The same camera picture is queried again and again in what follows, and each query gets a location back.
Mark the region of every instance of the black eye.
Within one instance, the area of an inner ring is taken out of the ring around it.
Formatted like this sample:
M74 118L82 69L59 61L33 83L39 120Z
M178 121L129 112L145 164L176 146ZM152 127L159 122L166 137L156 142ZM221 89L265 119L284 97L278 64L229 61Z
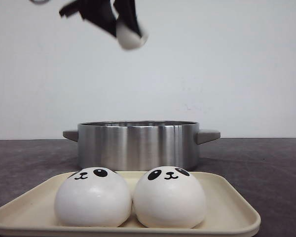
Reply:
M74 176L75 174L78 174L80 171L77 171L75 173L73 173L71 176Z
M186 176L189 176L189 173L188 173L186 170L184 170L184 169L181 169L181 168L175 168L175 170L178 171L178 172L180 172L181 174L184 174L184 175L186 175Z
M103 169L95 169L93 173L99 177L106 177L108 175L108 173Z
M154 170L153 172L151 172L149 175L148 175L148 179L149 180L154 180L156 178L158 178L158 176L161 174L161 170L160 169L157 169L157 170Z

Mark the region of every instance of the white ball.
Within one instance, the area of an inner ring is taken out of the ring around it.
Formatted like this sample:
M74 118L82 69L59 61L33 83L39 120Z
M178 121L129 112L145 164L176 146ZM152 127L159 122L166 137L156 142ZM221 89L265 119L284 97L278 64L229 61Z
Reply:
M117 227L129 217L132 199L126 181L102 167L72 174L60 186L55 214L62 225Z
M116 37L118 43L123 49L130 50L139 48L146 43L148 34L141 24L138 23L138 26L142 34L141 37L137 33L130 30L122 20L117 19Z
M173 166L154 168L142 176L135 187L133 204L138 220L153 228L192 228L206 214L199 181Z

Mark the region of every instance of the tray rim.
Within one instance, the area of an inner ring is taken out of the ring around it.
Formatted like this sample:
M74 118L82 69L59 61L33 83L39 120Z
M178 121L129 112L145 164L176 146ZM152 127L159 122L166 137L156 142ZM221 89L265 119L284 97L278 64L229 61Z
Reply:
M146 171L117 171L121 174L134 174L140 173L144 174ZM38 189L40 186L43 186L45 183L50 182L52 179L63 176L65 174L72 174L74 172L66 172L62 174L58 174L48 178L47 180L43 181L39 185L35 186L34 188L28 190L27 192L23 193L22 195L18 196L17 198L9 201L5 205L0 207L0 211L7 208L7 206L11 205L12 202L23 198L23 196L27 195L31 191ZM136 227L78 227L78 226L53 226L52 228L48 227L10 227L5 224L0 223L0 234L11 235L11 232L21 232L28 233L28 232L95 232L95 233L152 233L152 234L201 234L201 235L240 235L245 233L257 233L259 231L259 226L261 223L261 217L259 213L241 196L241 194L222 176L208 173L208 172L190 172L191 174L198 174L203 173L206 175L216 176L219 179L222 179L225 184L231 188L234 192L236 192L243 203L255 214L255 222L251 225L248 225L244 228L240 228L234 231L222 231L222 230L202 230L202 229L185 229L185 228L136 228Z

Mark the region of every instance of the smile mouth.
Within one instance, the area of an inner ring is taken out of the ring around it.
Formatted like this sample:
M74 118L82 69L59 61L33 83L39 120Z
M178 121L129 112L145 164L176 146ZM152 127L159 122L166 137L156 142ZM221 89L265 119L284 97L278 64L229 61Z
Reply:
M176 176L176 177L173 177L172 175L170 175L170 177L168 177L168 178L164 178L164 179L177 179L178 178L178 176Z
M87 179L87 178L88 178L88 177L84 177L84 178L83 178L83 177L81 176L81 177L79 177L79 178L74 178L74 179L78 180L78 179Z

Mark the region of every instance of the pot handle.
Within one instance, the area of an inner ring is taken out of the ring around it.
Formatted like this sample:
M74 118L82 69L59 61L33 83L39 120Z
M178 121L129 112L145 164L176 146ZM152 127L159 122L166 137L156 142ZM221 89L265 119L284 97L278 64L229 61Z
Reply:
M214 141L221 137L221 132L217 130L209 130L209 129L200 129L197 133L196 143L198 145Z
M74 142L78 141L78 131L77 130L68 130L63 131L63 137L72 140Z

